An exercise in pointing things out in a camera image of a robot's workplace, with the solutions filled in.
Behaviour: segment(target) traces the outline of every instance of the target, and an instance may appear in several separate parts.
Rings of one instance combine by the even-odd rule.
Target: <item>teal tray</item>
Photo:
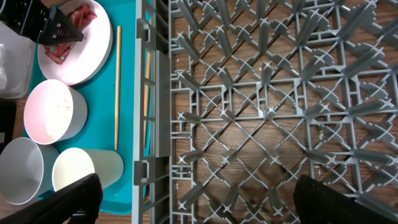
[[[122,27],[121,51],[121,89],[119,114],[119,149],[124,161],[122,177],[104,189],[101,212],[127,215],[132,208],[132,145],[134,129],[134,56],[136,36],[135,0],[97,0],[108,13],[113,29],[113,46],[103,68],[90,80],[72,88],[79,91],[88,106],[88,117],[83,129],[73,138],[56,142],[54,146],[62,152],[70,147],[86,149],[114,149],[114,100],[116,71],[116,34],[117,26]],[[37,48],[32,69],[29,93],[42,81],[43,76],[37,61]],[[147,136],[150,136],[150,125]],[[149,155],[147,138],[146,155]],[[40,198],[48,197],[48,191]]]

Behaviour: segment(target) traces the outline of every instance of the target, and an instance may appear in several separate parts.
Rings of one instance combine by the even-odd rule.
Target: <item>gray plastic dish rack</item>
[[[285,1],[285,0],[230,0],[235,2],[233,11],[228,10],[224,0],[169,0],[168,5],[161,0],[137,0],[137,32],[136,32],[136,74],[135,89],[135,127],[134,132],[134,177],[133,177],[133,207],[132,222],[143,223],[143,214],[150,212],[151,223],[205,223],[212,217],[218,217],[226,223],[244,223],[256,221],[270,223],[269,219],[263,217],[259,212],[262,206],[270,203],[270,217],[287,214],[286,223],[299,222],[299,218],[291,205],[280,197],[279,189],[284,184],[297,180],[299,171],[304,164],[308,164],[307,174],[314,177],[314,167],[322,166],[329,174],[323,181],[324,184],[340,182],[350,190],[345,195],[395,221],[398,221],[398,212],[390,205],[377,199],[369,192],[381,185],[398,186],[398,154],[383,153],[365,149],[374,141],[381,141],[384,145],[398,152],[395,136],[391,133],[392,121],[397,116],[398,87],[397,72],[398,63],[386,64],[383,62],[384,52],[378,47],[380,42],[388,43],[398,49],[398,17],[395,17],[386,26],[375,23],[376,3],[375,1],[364,1],[358,7],[344,6],[344,0],[311,0],[311,1]],[[396,0],[383,0],[398,10]],[[269,20],[267,15],[280,5],[291,12],[289,17],[282,21]],[[203,18],[198,21],[193,15],[194,10],[203,11]],[[256,17],[256,20],[246,26],[237,26],[232,20],[241,12],[246,11]],[[333,26],[328,20],[333,15]],[[174,35],[174,19],[184,17],[189,25],[189,33],[178,33]],[[346,20],[343,25],[341,17]],[[205,31],[204,27],[210,21],[219,23],[211,31]],[[295,21],[295,36],[289,33],[288,26]],[[357,29],[365,30],[377,38],[374,45],[363,43],[354,44],[349,38]],[[258,42],[252,37],[254,30],[258,29]],[[238,38],[234,44],[228,40],[227,30]],[[193,39],[202,35],[203,45],[197,49]],[[269,48],[279,37],[291,41],[295,47],[286,55],[273,54]],[[255,56],[242,60],[234,56],[234,52],[242,42],[248,43],[257,50]],[[318,46],[330,45],[329,50],[318,49]],[[208,64],[202,60],[203,55],[212,48],[222,50],[221,60]],[[337,50],[337,62],[330,55],[332,50]],[[349,52],[356,60],[348,63],[342,52]],[[146,52],[151,54],[151,76],[146,78]],[[308,63],[303,60],[304,52],[310,53],[312,59]],[[175,56],[178,54],[189,55],[189,70],[175,69]],[[290,63],[293,55],[299,58],[300,70],[295,70]],[[254,70],[254,64],[260,57],[265,56],[270,62],[261,64],[260,71]],[[235,78],[225,67],[227,60],[235,60],[241,67]],[[204,79],[198,82],[193,78],[193,69],[198,64],[207,67]],[[292,78],[273,79],[280,71],[285,71]],[[246,74],[254,75],[256,82],[239,82]],[[379,75],[381,79],[376,83],[361,82],[359,78],[371,75]],[[211,85],[208,80],[217,76],[222,85]],[[316,85],[314,82],[320,80],[333,80],[332,88]],[[289,92],[281,91],[275,87],[279,83],[291,83]],[[144,87],[150,88],[152,100],[152,114],[144,116]],[[252,86],[255,91],[249,96],[239,91],[241,87]],[[341,88],[341,96],[335,94],[337,88]],[[219,90],[220,93],[212,98],[206,95],[206,90]],[[308,90],[314,91],[320,101],[313,106],[307,106]],[[267,93],[276,93],[280,97],[280,103],[269,106]],[[188,93],[190,95],[190,111],[179,111],[175,117],[176,93]],[[233,112],[233,97],[243,97],[242,105]],[[209,103],[205,110],[199,106],[201,97],[207,98]],[[294,114],[278,114],[278,109],[287,103],[294,107]],[[258,111],[256,116],[241,117],[241,112],[246,107],[253,107]],[[332,111],[331,107],[338,108],[340,112]],[[207,118],[211,110],[219,110],[219,118]],[[385,117],[378,123],[370,123],[362,119],[369,114],[383,114]],[[332,116],[340,115],[341,120],[331,119]],[[300,121],[291,130],[279,124],[279,121],[287,118],[298,118]],[[240,121],[261,121],[252,131],[246,131],[239,125]],[[144,122],[152,126],[154,130],[151,135],[150,156],[144,157]],[[208,123],[223,123],[224,126],[218,131],[212,131],[206,127]],[[272,148],[264,147],[256,140],[254,135],[265,123],[273,124],[284,138]],[[234,149],[226,146],[219,140],[219,136],[231,124],[239,127],[246,136],[245,140]],[[305,142],[297,139],[294,135],[299,125],[304,125],[307,132]],[[347,139],[344,139],[339,131],[344,127]],[[310,127],[318,126],[322,135],[320,141],[312,145]],[[360,126],[367,131],[367,135],[357,142],[355,127]],[[202,127],[210,138],[203,148],[197,148],[195,142],[195,130]],[[189,139],[190,152],[176,155],[176,139]],[[270,186],[267,182],[256,178],[256,170],[245,166],[244,161],[239,158],[239,151],[245,144],[253,140],[263,150],[264,158],[257,166],[267,163],[268,165],[281,166],[287,175],[277,184]],[[292,169],[289,169],[279,159],[279,146],[291,140],[296,143],[305,157]],[[328,141],[334,140],[346,149],[345,152],[325,152],[318,150],[320,146]],[[206,150],[217,142],[222,145],[226,152],[221,152],[223,161],[221,164],[212,164],[203,155]],[[202,160],[208,166],[211,175],[203,184],[197,181],[196,163]],[[233,161],[239,161],[243,169],[255,178],[268,194],[261,198],[257,206],[253,206],[244,196],[239,188],[247,181],[242,180],[239,185],[233,185],[219,172]],[[366,181],[361,180],[361,169],[359,162],[365,163],[374,171]],[[352,180],[347,180],[344,174],[351,169]],[[215,199],[214,195],[207,190],[206,184],[212,179],[219,179],[229,187],[228,196],[222,201]],[[177,180],[188,180],[192,183],[185,195],[177,199]],[[149,201],[144,202],[142,198],[144,186],[149,186]],[[208,201],[210,213],[205,218],[198,218],[197,200],[205,196]],[[237,200],[243,201],[246,206],[247,215],[242,221],[237,221],[234,216],[234,206]]]

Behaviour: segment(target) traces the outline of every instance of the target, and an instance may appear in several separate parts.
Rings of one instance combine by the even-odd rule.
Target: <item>dish rack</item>
[[[398,17],[381,26],[376,3],[398,10],[395,0],[352,9],[344,0],[137,0],[132,222],[297,223],[293,190],[286,189],[301,174],[398,221],[394,207],[373,195],[398,183],[392,132],[398,63],[382,47],[398,49]],[[273,11],[288,15],[270,19]],[[188,30],[176,33],[181,17]],[[373,39],[357,43],[355,32]],[[240,57],[239,48],[253,54]],[[150,79],[146,52],[152,55]],[[185,69],[176,68],[183,58]],[[155,99],[148,117],[145,86]],[[186,111],[176,104],[181,94],[188,98]],[[380,119],[370,122],[369,115]],[[155,130],[148,157],[144,122]],[[238,138],[230,137],[230,128]],[[374,142],[386,150],[373,148]],[[247,156],[257,157],[254,166]],[[225,172],[228,167],[240,171]],[[190,187],[178,189],[178,182]],[[259,186],[256,197],[248,199],[247,185]],[[140,197],[144,186],[147,200]]]

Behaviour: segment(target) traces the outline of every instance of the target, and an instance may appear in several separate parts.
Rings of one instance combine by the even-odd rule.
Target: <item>dirty dish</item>
[[[24,125],[38,144],[52,144],[74,137],[87,119],[87,104],[76,90],[58,80],[46,80],[29,95]]]
[[[96,75],[108,59],[113,43],[113,33],[108,15],[103,7],[91,0],[72,0],[60,7],[64,14],[88,4],[97,15],[81,32],[83,41],[76,42],[67,59],[57,65],[45,54],[43,45],[37,49],[40,69],[47,79],[56,79],[67,85],[75,85]]]

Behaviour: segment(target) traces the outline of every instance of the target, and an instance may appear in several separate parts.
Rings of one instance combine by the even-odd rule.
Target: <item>wooden chopstick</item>
[[[121,58],[121,40],[122,27],[118,26],[118,42],[116,48],[116,84],[114,101],[114,150],[119,146],[119,103],[120,103],[120,58]]]
[[[150,53],[148,52],[147,54],[147,69],[145,72],[145,78],[150,79]],[[148,116],[148,99],[149,99],[149,87],[147,85],[144,85],[144,116]],[[146,142],[146,137],[147,137],[147,123],[148,121],[144,122],[144,145]]]

